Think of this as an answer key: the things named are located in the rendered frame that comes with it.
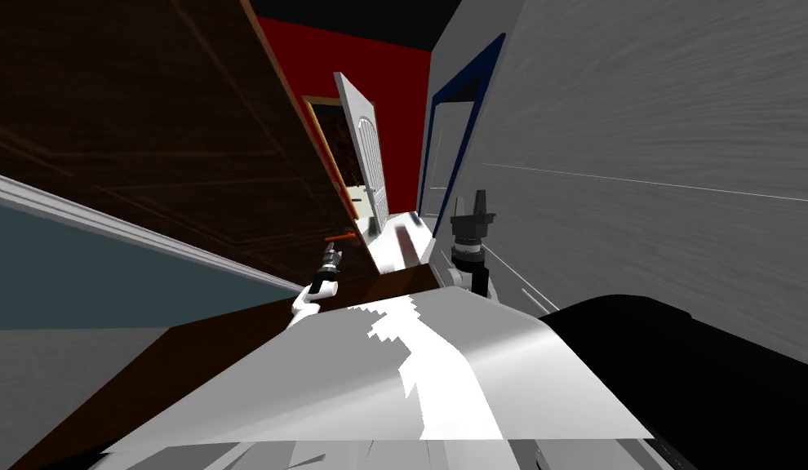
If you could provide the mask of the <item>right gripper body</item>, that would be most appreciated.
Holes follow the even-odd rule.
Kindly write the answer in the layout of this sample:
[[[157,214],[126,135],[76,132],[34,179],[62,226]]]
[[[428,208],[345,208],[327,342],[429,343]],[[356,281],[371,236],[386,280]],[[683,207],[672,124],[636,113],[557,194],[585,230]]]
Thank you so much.
[[[494,223],[496,213],[475,212],[470,215],[451,216],[451,231],[458,245],[481,245],[488,226]]]

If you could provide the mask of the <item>dark brown door leaf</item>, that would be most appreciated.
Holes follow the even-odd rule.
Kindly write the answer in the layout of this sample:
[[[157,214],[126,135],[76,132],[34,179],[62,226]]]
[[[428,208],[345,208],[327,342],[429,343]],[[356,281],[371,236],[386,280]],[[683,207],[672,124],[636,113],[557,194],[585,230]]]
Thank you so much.
[[[0,203],[298,291],[378,271],[251,0],[0,0]]]

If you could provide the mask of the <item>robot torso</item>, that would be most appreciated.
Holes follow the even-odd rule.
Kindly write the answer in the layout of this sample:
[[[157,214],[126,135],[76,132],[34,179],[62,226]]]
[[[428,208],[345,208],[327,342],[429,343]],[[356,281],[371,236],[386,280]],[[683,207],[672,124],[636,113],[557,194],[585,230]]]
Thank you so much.
[[[642,470],[650,437],[549,326],[445,287],[300,318],[92,470]]]

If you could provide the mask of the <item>white panelled door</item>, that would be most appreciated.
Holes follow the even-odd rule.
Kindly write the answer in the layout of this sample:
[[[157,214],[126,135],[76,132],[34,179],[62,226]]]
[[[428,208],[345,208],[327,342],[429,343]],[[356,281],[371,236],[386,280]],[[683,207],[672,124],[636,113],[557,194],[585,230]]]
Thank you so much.
[[[380,233],[388,220],[389,208],[375,107],[342,73],[334,73],[334,79]]]

